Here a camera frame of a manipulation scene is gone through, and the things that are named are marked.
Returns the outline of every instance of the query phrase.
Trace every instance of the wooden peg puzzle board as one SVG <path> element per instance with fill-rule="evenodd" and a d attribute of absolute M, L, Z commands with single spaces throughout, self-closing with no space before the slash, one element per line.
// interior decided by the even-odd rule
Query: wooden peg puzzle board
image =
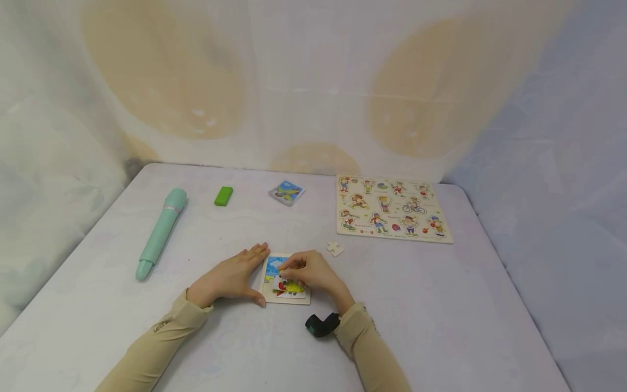
<path fill-rule="evenodd" d="M 431 183 L 343 174 L 336 188 L 338 234 L 453 243 Z"/>

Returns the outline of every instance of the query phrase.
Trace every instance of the green eraser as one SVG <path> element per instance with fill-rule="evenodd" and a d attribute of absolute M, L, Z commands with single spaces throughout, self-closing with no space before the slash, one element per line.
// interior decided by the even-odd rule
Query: green eraser
<path fill-rule="evenodd" d="M 230 186 L 223 186 L 216 197 L 216 201 L 213 202 L 216 206 L 226 207 L 226 204 L 229 202 L 231 195 L 233 194 L 233 188 Z"/>

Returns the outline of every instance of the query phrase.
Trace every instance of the stain on fabric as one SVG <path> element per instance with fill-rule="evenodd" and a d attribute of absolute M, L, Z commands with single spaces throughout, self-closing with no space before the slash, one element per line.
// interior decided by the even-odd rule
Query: stain on fabric
<path fill-rule="evenodd" d="M 218 139 L 238 131 L 245 79 L 202 8 L 95 0 L 82 28 L 94 64 L 135 117 L 163 133 Z"/>
<path fill-rule="evenodd" d="M 131 135 L 124 134 L 124 141 L 133 158 L 139 158 L 144 164 L 160 162 L 159 155 L 145 142 Z"/>
<path fill-rule="evenodd" d="M 494 94 L 507 38 L 479 16 L 445 19 L 396 47 L 368 103 L 375 140 L 398 154 L 441 157 L 475 138 L 507 94 Z"/>
<path fill-rule="evenodd" d="M 355 159 L 331 143 L 295 144 L 270 164 L 272 171 L 335 175 L 361 174 Z"/>

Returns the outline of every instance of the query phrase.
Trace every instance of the cartoon child illustration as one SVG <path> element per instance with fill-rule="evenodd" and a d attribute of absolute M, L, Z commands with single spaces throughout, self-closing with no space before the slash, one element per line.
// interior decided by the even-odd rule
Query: cartoon child illustration
<path fill-rule="evenodd" d="M 349 191 L 349 181 L 350 177 L 342 177 L 340 178 L 340 192 L 348 192 Z"/>
<path fill-rule="evenodd" d="M 412 211 L 418 214 L 426 214 L 427 212 L 424 208 L 420 206 L 420 201 L 415 196 L 409 198 L 407 204 L 403 206 L 403 211 L 405 211 L 406 213 Z"/>
<path fill-rule="evenodd" d="M 368 223 L 372 223 L 374 225 L 374 227 L 377 229 L 377 233 L 381 234 L 381 233 L 387 233 L 387 229 L 386 227 L 383 225 L 384 223 L 387 223 L 386 221 L 384 221 L 381 218 L 381 215 L 379 215 L 378 213 L 374 213 L 372 214 L 372 218 L 370 218 L 370 220 L 368 221 Z"/>
<path fill-rule="evenodd" d="M 364 193 L 365 194 L 372 194 L 372 185 L 373 185 L 372 180 L 370 179 L 364 180 Z"/>
<path fill-rule="evenodd" d="M 405 189 L 405 187 L 403 186 L 403 183 L 401 181 L 396 181 L 396 185 L 394 185 L 392 189 L 393 189 L 394 194 L 396 196 L 400 196 L 402 198 L 405 197 L 403 195 L 403 191 L 406 191 L 407 189 Z"/>
<path fill-rule="evenodd" d="M 377 199 L 379 200 L 379 205 L 381 206 L 381 212 L 389 214 L 389 207 L 390 204 L 392 204 L 392 201 L 388 200 L 387 196 L 379 196 Z"/>
<path fill-rule="evenodd" d="M 418 186 L 418 192 L 420 193 L 420 196 L 422 196 L 422 198 L 425 200 L 429 200 L 429 196 L 427 195 L 429 193 L 429 190 L 429 184 L 423 183 Z"/>
<path fill-rule="evenodd" d="M 368 207 L 368 202 L 359 193 L 355 193 L 350 199 L 353 201 L 350 205 L 351 208 L 360 207 L 370 209 L 370 207 Z"/>
<path fill-rule="evenodd" d="M 436 237 L 440 237 L 440 238 L 446 237 L 446 235 L 444 234 L 444 232 L 445 232 L 445 230 L 444 230 L 444 223 L 442 223 L 437 216 L 433 215 L 431 217 L 431 219 L 427 220 L 427 222 L 429 223 L 429 225 L 432 228 L 435 229 Z"/>
<path fill-rule="evenodd" d="M 356 230 L 355 226 L 353 226 L 352 224 L 353 222 L 355 222 L 356 219 L 359 219 L 358 216 L 352 215 L 348 209 L 345 209 L 340 212 L 340 218 L 344 219 L 342 227 L 350 231 Z"/>
<path fill-rule="evenodd" d="M 405 228 L 407 229 L 407 233 L 405 233 L 406 236 L 408 237 L 418 236 L 418 234 L 415 232 L 416 227 L 418 226 L 418 218 L 416 218 L 415 216 L 407 215 L 405 216 L 405 218 L 401 219 L 399 222 L 401 223 L 401 225 L 405 226 Z"/>

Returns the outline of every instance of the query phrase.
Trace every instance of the left hand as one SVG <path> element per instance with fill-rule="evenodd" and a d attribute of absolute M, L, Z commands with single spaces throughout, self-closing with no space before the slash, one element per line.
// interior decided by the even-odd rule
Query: left hand
<path fill-rule="evenodd" d="M 187 300 L 205 308 L 220 297 L 246 297 L 260 307 L 265 307 L 266 299 L 259 291 L 248 286 L 248 277 L 269 254 L 268 243 L 264 242 L 226 259 L 190 286 Z"/>

